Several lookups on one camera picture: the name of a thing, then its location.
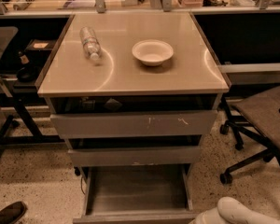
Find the speckled floor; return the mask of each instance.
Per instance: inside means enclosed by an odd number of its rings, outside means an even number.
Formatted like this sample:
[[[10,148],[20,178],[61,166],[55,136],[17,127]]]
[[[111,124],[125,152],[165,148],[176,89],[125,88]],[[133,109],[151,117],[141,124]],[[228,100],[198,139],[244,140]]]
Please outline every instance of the speckled floor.
[[[212,132],[203,141],[200,161],[191,171],[189,190],[194,212],[211,209],[221,197],[231,196],[248,208],[280,218],[280,169],[276,160],[255,162],[234,173],[231,185],[220,183],[219,174],[228,166],[261,149],[246,138],[245,149],[235,150],[232,134],[219,133],[224,120],[224,113],[219,112]],[[43,134],[55,133],[48,119],[35,121]],[[22,127],[14,135],[27,134]],[[16,201],[28,206],[19,221],[22,224],[65,224],[80,217],[84,194],[65,144],[0,147],[0,209]]]

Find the shoe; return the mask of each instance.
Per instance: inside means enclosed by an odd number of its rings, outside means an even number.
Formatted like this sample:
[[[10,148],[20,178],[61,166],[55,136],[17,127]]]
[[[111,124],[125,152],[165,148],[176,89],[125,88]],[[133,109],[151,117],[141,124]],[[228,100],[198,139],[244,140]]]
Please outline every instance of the shoe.
[[[0,224],[14,224],[26,212],[27,207],[23,202],[13,203],[0,211]]]

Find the cabinet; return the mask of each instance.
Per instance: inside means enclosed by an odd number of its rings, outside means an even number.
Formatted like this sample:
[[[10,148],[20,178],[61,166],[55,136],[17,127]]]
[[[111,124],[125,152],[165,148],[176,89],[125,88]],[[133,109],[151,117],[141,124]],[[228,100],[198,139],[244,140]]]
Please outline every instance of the cabinet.
[[[83,57],[85,25],[103,48],[99,63]],[[140,64],[132,47],[148,38],[171,44],[174,57],[159,67]],[[188,12],[76,14],[38,89],[87,184],[74,223],[195,218],[190,168],[226,91]]]

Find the drawer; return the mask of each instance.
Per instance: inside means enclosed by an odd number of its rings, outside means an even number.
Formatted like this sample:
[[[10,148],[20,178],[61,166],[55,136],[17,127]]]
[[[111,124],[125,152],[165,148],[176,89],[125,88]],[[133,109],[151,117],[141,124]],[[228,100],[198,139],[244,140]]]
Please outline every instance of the drawer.
[[[73,223],[188,224],[196,215],[186,183],[183,165],[92,168]]]
[[[89,139],[68,153],[76,167],[194,163],[201,154],[199,140],[196,136]]]
[[[216,110],[51,115],[63,139],[209,133]]]

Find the white bowl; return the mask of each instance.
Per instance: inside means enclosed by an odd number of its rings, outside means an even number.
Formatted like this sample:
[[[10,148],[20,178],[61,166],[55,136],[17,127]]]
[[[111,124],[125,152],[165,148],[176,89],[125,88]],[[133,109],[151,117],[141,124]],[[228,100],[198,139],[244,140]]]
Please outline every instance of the white bowl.
[[[132,49],[133,56],[148,66],[157,66],[169,60],[173,48],[166,42],[159,40],[145,40],[136,43]]]

